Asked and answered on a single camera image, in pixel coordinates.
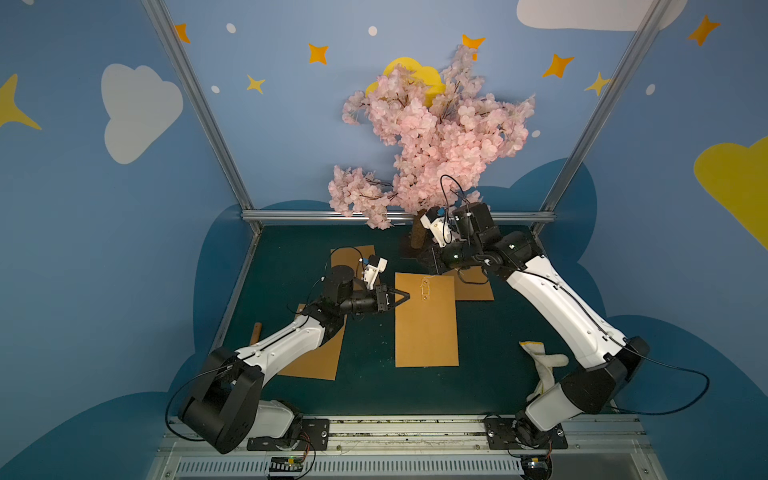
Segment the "brown kraft file bag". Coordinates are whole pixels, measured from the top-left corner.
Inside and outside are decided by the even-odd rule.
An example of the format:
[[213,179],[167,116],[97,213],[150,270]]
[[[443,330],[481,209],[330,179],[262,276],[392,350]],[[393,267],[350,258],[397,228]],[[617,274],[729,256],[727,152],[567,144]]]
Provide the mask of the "brown kraft file bag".
[[489,278],[479,266],[451,270],[444,276],[454,279],[456,301],[493,301]]

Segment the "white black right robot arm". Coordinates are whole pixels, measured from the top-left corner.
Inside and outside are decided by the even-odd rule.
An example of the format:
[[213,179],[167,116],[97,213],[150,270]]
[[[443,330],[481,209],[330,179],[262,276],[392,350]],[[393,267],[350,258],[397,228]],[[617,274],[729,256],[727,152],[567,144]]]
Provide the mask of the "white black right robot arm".
[[642,365],[648,344],[626,337],[586,305],[531,233],[502,234],[486,204],[470,203],[451,213],[432,208],[420,223],[435,241],[421,253],[424,266],[438,274],[479,267],[497,275],[539,311],[580,366],[517,414],[520,442],[538,446],[561,422],[600,413]]

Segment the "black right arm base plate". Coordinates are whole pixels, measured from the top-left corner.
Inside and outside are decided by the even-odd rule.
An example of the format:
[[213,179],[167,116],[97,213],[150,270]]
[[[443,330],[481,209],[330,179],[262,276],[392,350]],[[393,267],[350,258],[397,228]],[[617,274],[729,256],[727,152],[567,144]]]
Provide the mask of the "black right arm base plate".
[[552,448],[565,450],[568,442],[560,425],[549,431],[540,431],[530,422],[516,417],[486,415],[483,424],[491,450],[533,450]]

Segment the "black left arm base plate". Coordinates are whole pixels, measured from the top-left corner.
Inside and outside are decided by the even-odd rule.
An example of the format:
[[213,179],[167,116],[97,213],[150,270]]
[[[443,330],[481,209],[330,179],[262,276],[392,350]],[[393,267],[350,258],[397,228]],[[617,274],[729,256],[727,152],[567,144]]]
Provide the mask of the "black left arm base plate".
[[280,438],[249,437],[248,451],[299,451],[309,447],[312,451],[325,451],[328,447],[330,420],[302,418],[294,420]]

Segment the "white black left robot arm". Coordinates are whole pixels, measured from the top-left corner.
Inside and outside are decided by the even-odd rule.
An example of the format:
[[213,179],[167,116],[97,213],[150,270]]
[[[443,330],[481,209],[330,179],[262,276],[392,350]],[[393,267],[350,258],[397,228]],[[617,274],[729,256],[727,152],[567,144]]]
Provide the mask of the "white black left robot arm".
[[283,329],[236,351],[213,350],[189,381],[178,412],[196,434],[192,440],[221,454],[250,438],[273,440],[282,449],[303,442],[303,415],[285,402],[263,400],[263,387],[295,360],[329,343],[348,315],[387,312],[410,299],[405,291],[377,284],[378,275],[376,267],[358,278],[353,268],[336,266],[323,278],[322,293]]

